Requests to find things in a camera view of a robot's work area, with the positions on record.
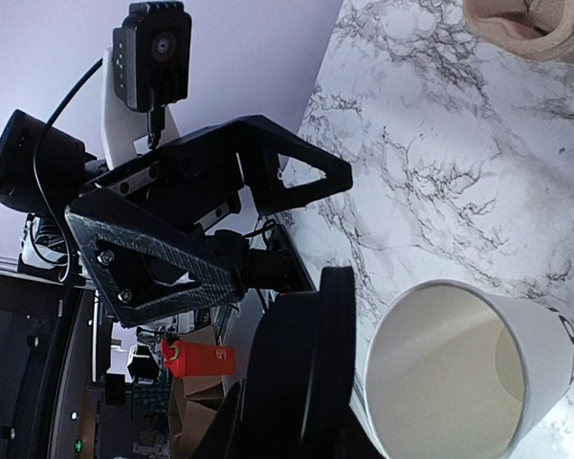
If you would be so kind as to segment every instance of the desk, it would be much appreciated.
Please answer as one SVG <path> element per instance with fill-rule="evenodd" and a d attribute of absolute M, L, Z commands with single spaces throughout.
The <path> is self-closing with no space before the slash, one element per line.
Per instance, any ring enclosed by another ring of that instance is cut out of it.
<path fill-rule="evenodd" d="M 350 192 L 283 221 L 315 281 L 356 271 L 360 376 L 383 313 L 429 279 L 574 320 L 574 65 L 479 42 L 460 4 L 344 2 L 299 131 L 353 164 Z M 574 459 L 574 386 L 513 457 Z"/>

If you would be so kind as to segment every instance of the screw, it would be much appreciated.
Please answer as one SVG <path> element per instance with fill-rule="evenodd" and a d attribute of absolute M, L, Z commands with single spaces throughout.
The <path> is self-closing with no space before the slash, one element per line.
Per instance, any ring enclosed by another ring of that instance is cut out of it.
<path fill-rule="evenodd" d="M 0 427 L 0 436 L 5 440 L 14 440 L 15 439 L 15 427 L 12 427 L 12 426 Z"/>
<path fill-rule="evenodd" d="M 98 261 L 102 266 L 108 266 L 115 261 L 115 254 L 113 251 L 103 251 L 98 255 Z"/>
<path fill-rule="evenodd" d="M 28 337 L 26 338 L 26 342 L 30 347 L 35 349 L 40 344 L 40 339 L 38 339 L 38 337 L 35 335 L 28 335 Z"/>
<path fill-rule="evenodd" d="M 130 289 L 125 289 L 117 295 L 119 301 L 123 304 L 127 304 L 132 300 L 132 291 Z"/>

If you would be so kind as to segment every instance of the white bracket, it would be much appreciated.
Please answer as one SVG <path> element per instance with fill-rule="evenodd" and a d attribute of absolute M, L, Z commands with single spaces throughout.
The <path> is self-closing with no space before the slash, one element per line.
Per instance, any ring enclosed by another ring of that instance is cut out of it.
<path fill-rule="evenodd" d="M 113 50 L 109 48 L 102 57 L 100 87 L 100 134 L 104 158 L 109 169 L 137 157 L 134 142 L 145 137 L 146 114 L 131 111 L 115 94 L 113 82 Z M 170 107 L 166 107 L 166 128 L 162 131 L 160 145 L 179 139 Z"/>

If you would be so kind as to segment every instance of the wire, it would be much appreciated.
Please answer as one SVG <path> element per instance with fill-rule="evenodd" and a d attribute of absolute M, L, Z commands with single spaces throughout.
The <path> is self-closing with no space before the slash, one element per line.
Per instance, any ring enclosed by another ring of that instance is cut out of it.
<path fill-rule="evenodd" d="M 40 147 L 41 147 L 42 143 L 45 141 L 47 134 L 51 130 L 52 126 L 54 125 L 55 120 L 57 120 L 59 115 L 61 115 L 61 112 L 64 111 L 64 109 L 66 108 L 66 105 L 68 105 L 70 103 L 70 101 L 73 99 L 73 97 L 78 92 L 78 90 L 83 86 L 83 84 L 85 84 L 87 82 L 87 80 L 89 78 L 91 78 L 92 75 L 95 72 L 97 72 L 101 66 L 102 66 L 102 59 L 99 59 L 85 73 L 85 75 L 83 75 L 81 77 L 81 79 L 79 81 L 77 81 L 77 84 L 75 84 L 75 86 L 73 86 L 73 89 L 70 90 L 70 92 L 66 95 L 64 100 L 57 106 L 54 113 L 51 115 L 51 117 L 49 118 L 49 120 L 45 124 L 43 130 L 41 131 L 40 135 L 38 136 L 38 140 L 36 141 L 36 146 L 34 147 L 34 152 L 32 155 L 32 166 L 33 166 L 33 171 L 34 171 L 34 177 L 36 178 L 36 184 L 38 185 L 38 190 L 40 191 L 40 194 L 42 195 L 42 199 L 45 201 L 45 204 L 47 205 L 49 212 L 54 217 L 55 223 L 57 224 L 57 227 L 61 231 L 62 236 L 64 238 L 64 243 L 66 244 L 66 270 L 59 276 L 60 282 L 63 282 L 64 280 L 66 280 L 71 275 L 72 270 L 74 268 L 74 266 L 73 266 L 74 265 L 73 264 L 73 252 L 72 252 L 73 248 L 71 247 L 69 237 L 67 236 L 68 229 L 65 228 L 65 221 L 62 222 L 61 219 L 57 218 L 57 212 L 55 212 L 54 209 L 52 208 L 51 203 L 49 202 L 49 199 L 47 198 L 47 195 L 45 193 L 45 190 L 42 187 L 41 180 L 40 180 L 40 177 L 38 175 L 38 152 L 40 151 Z"/>
<path fill-rule="evenodd" d="M 36 256 L 38 258 L 40 258 L 45 263 L 49 263 L 50 265 L 53 265 L 53 266 L 66 266 L 67 265 L 67 263 L 59 263 L 57 261 L 50 260 L 49 258 L 46 258 L 44 255 L 42 255 L 40 253 L 40 250 L 36 246 L 36 241 L 34 239 L 34 221 L 33 220 L 30 222 L 29 232 L 30 232 L 30 244 L 32 245 L 32 248 L 34 249 L 34 252 L 36 253 Z"/>
<path fill-rule="evenodd" d="M 264 241 L 264 245 L 266 246 L 266 249 L 269 249 L 270 248 L 270 239 L 268 239 L 268 231 L 261 233 L 261 239 Z"/>
<path fill-rule="evenodd" d="M 260 229 L 256 229 L 255 231 L 249 232 L 242 237 L 244 237 L 245 239 L 251 239 L 252 237 L 258 236 L 259 234 L 265 234 L 267 231 L 271 230 L 275 226 L 276 226 L 276 220 L 268 220 L 266 223 L 264 223 L 264 226 L 261 227 Z"/>
<path fill-rule="evenodd" d="M 266 302 L 266 298 L 264 298 L 264 295 L 263 295 L 263 293 L 261 293 L 261 290 L 255 289 L 255 291 L 257 292 L 257 296 L 259 296 L 259 301 L 261 301 L 261 309 L 264 310 L 264 314 L 265 314 L 268 311 L 270 311 L 270 308 L 268 307 L 268 303 Z"/>
<path fill-rule="evenodd" d="M 240 308 L 238 306 L 236 306 L 235 304 L 228 303 L 228 307 L 230 309 L 236 311 L 238 314 L 240 314 Z"/>

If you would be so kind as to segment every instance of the cardboard box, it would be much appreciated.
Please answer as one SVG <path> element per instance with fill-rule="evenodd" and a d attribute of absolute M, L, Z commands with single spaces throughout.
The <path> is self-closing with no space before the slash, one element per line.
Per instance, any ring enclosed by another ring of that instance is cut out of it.
<path fill-rule="evenodd" d="M 181 337 L 188 342 L 216 344 L 212 327 Z M 172 459 L 188 459 L 198 448 L 223 401 L 221 377 L 187 377 L 172 380 L 168 428 Z"/>

